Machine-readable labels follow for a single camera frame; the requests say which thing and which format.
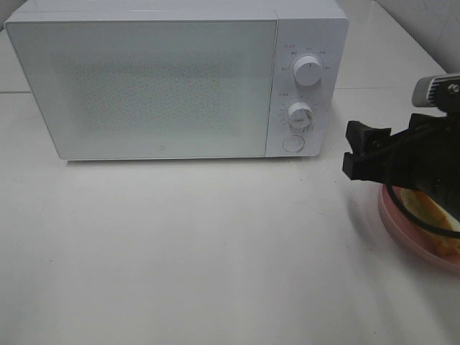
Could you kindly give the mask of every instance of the microwave control panel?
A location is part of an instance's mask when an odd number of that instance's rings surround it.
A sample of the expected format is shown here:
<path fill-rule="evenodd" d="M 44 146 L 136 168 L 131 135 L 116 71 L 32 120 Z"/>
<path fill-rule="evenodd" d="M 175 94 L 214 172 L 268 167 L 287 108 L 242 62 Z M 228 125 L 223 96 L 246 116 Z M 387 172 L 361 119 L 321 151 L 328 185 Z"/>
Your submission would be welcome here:
<path fill-rule="evenodd" d="M 319 154 L 347 29 L 345 18 L 278 21 L 266 157 Z"/>

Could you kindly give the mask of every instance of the timer knob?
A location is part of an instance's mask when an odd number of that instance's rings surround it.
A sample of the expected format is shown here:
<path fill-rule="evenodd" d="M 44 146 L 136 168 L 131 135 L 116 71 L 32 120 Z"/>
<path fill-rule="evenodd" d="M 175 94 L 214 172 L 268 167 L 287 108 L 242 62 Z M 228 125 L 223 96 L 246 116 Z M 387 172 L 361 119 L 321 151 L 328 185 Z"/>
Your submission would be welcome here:
<path fill-rule="evenodd" d="M 294 78 L 299 85 L 311 86 L 321 79 L 323 62 L 315 55 L 304 55 L 294 63 Z"/>
<path fill-rule="evenodd" d="M 307 103 L 297 102 L 287 108 L 286 117 L 291 127 L 305 128 L 311 124 L 313 111 Z"/>

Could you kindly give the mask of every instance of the white tile wall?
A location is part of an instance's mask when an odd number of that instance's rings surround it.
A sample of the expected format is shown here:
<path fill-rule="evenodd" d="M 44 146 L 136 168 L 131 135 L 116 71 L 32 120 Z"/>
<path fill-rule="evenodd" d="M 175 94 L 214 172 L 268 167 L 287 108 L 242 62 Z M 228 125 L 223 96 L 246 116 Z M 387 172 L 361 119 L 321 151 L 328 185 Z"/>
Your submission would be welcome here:
<path fill-rule="evenodd" d="M 448 72 L 460 71 L 460 0 L 378 0 Z"/>

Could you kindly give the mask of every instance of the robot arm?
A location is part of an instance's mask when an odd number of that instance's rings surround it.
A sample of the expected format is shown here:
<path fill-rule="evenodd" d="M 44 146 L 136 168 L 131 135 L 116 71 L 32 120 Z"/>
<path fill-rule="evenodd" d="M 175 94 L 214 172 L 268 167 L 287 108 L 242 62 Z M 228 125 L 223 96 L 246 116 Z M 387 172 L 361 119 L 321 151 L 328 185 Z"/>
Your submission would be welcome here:
<path fill-rule="evenodd" d="M 350 121 L 353 153 L 345 154 L 343 171 L 351 180 L 421 190 L 460 220 L 460 74 L 421 79 L 413 105 L 436 106 L 446 116 L 412 114 L 408 129 L 394 135 Z"/>

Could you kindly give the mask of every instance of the cable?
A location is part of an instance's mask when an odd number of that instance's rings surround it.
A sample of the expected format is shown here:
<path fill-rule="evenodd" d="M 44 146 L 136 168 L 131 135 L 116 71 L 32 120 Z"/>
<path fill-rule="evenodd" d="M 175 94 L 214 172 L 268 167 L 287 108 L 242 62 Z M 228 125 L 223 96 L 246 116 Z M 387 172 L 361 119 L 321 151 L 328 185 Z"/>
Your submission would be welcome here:
<path fill-rule="evenodd" d="M 452 231 L 444 228 L 440 228 L 438 226 L 434 226 L 431 224 L 428 224 L 422 220 L 420 220 L 418 217 L 414 216 L 403 204 L 403 202 L 396 196 L 395 190 L 393 189 L 392 185 L 392 175 L 394 173 L 394 169 L 396 167 L 396 158 L 401 152 L 401 148 L 407 141 L 408 137 L 414 133 L 417 133 L 420 130 L 420 132 L 435 132 L 436 129 L 434 128 L 426 128 L 423 127 L 423 125 L 418 126 L 417 128 L 410 130 L 400 138 L 399 142 L 397 143 L 396 147 L 394 148 L 390 160 L 388 161 L 388 166 L 387 166 L 387 171 L 386 171 L 386 176 L 385 176 L 385 187 L 387 189 L 388 195 L 390 196 L 392 202 L 395 204 L 397 209 L 410 221 L 412 221 L 415 225 L 419 226 L 420 228 L 431 232 L 432 234 L 437 234 L 445 237 L 451 237 L 454 239 L 460 239 L 460 232 L 458 231 Z"/>

